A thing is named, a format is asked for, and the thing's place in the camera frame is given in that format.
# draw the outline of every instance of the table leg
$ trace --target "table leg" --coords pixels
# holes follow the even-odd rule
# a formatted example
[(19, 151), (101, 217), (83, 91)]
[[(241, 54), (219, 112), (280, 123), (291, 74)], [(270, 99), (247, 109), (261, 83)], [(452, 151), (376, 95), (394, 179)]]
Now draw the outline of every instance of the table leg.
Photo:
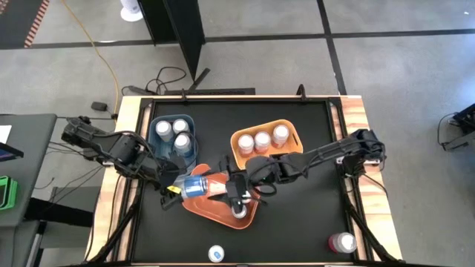
[(91, 227), (94, 214), (90, 211), (83, 211), (78, 208), (54, 204), (32, 197), (28, 203), (24, 218), (26, 220), (45, 220), (49, 222), (66, 223), (68, 225)]

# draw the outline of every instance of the green object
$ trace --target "green object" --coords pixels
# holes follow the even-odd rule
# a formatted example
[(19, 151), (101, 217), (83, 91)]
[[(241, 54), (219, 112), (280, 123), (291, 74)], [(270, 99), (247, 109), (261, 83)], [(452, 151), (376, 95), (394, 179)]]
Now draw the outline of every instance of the green object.
[(18, 183), (8, 176), (0, 177), (0, 211), (13, 208)]

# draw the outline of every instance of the blue tray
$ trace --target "blue tray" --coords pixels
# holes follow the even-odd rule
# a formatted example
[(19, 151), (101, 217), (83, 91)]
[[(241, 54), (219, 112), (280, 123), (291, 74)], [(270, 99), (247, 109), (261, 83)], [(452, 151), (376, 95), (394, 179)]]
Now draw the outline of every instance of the blue tray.
[[(177, 119), (184, 119), (190, 128), (190, 133), (193, 134), (193, 136), (196, 136), (195, 134), (195, 128), (194, 128), (194, 121), (193, 119), (185, 114), (180, 114), (180, 115), (167, 115), (167, 116), (159, 116), (155, 118), (154, 120), (151, 121), (150, 127), (148, 128), (148, 143), (150, 143), (150, 146), (154, 148), (155, 150), (155, 156), (156, 157), (162, 157), (166, 159), (170, 159), (170, 153), (172, 152), (173, 149), (173, 144), (172, 142), (164, 142), (160, 136), (158, 136), (157, 132), (155, 131), (155, 128), (157, 126), (157, 123), (159, 121), (167, 121), (170, 122), (170, 124), (173, 125), (173, 122)], [(194, 145), (194, 140), (190, 138), (191, 143), (193, 144), (193, 154), (191, 156), (188, 156), (185, 158), (185, 164), (190, 166), (186, 169), (185, 174), (179, 175), (179, 177), (183, 175), (189, 175), (191, 171), (193, 171), (194, 167), (196, 166), (196, 160), (191, 162), (197, 153), (196, 145)]]

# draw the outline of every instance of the yellow cable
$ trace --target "yellow cable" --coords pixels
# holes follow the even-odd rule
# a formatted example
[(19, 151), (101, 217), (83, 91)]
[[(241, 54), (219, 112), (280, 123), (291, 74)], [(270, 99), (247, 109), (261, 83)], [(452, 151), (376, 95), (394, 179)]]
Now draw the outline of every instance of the yellow cable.
[(76, 17), (76, 15), (74, 15), (74, 12), (69, 8), (68, 4), (66, 4), (66, 1), (65, 0), (61, 0), (62, 4), (66, 7), (66, 9), (69, 11), (69, 13), (73, 16), (73, 18), (76, 20), (77, 24), (79, 24), (79, 26), (82, 28), (82, 30), (84, 31), (84, 33), (86, 34), (86, 36), (88, 36), (88, 39), (89, 39), (89, 42), (91, 42), (91, 45), (92, 47), (94, 48), (94, 50), (96, 51), (96, 54), (98, 55), (98, 57), (100, 59), (102, 59), (102, 61), (104, 62), (104, 64), (107, 66), (107, 68), (109, 69), (109, 71), (111, 72), (111, 75), (112, 75), (112, 78), (114, 78), (114, 85), (116, 87), (116, 103), (115, 103), (115, 106), (114, 106), (114, 114), (117, 114), (117, 106), (119, 105), (119, 82), (117, 82), (117, 77), (116, 75), (114, 74), (114, 71), (112, 70), (112, 67), (109, 65), (109, 63), (107, 63), (107, 61), (101, 56), (101, 54), (99, 53), (99, 51), (97, 50), (97, 47), (96, 45), (94, 44), (94, 41), (93, 39), (91, 38), (91, 36), (89, 35), (89, 33), (87, 32), (87, 30), (84, 28), (84, 25), (82, 25), (81, 21)]

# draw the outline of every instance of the concrete floor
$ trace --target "concrete floor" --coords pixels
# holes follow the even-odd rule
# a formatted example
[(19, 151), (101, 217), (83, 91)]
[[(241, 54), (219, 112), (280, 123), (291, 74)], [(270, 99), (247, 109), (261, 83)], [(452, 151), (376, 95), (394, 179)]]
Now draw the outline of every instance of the concrete floor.
[[(143, 21), (125, 23), (117, 0), (68, 0), (97, 41), (148, 39)], [(469, 0), (325, 1), (334, 33), (475, 28)], [(322, 33), (316, 1), (200, 0), (206, 36)], [(52, 0), (35, 43), (85, 42), (59, 0)], [(348, 94), (362, 95), (371, 127), (387, 145), (383, 173), (403, 258), (410, 263), (472, 266), (475, 261), (475, 152), (444, 152), (439, 119), (475, 102), (475, 35), (336, 39)], [(119, 84), (145, 86), (167, 65), (186, 68), (177, 45), (101, 47)], [(0, 50), (0, 113), (107, 116), (89, 106), (114, 103), (112, 78), (90, 48)], [(200, 88), (256, 87), (258, 94), (337, 94), (323, 39), (210, 43)], [(165, 79), (178, 73), (166, 73)], [(170, 88), (187, 88), (190, 78)], [(94, 124), (112, 130), (109, 121)], [(64, 127), (59, 120), (53, 140)], [(457, 135), (442, 127), (442, 138)], [(50, 154), (37, 186), (54, 186), (94, 167), (73, 155)], [(99, 186), (97, 174), (87, 186)], [(48, 198), (50, 189), (35, 191)], [(84, 249), (49, 250), (42, 266), (78, 263)]]

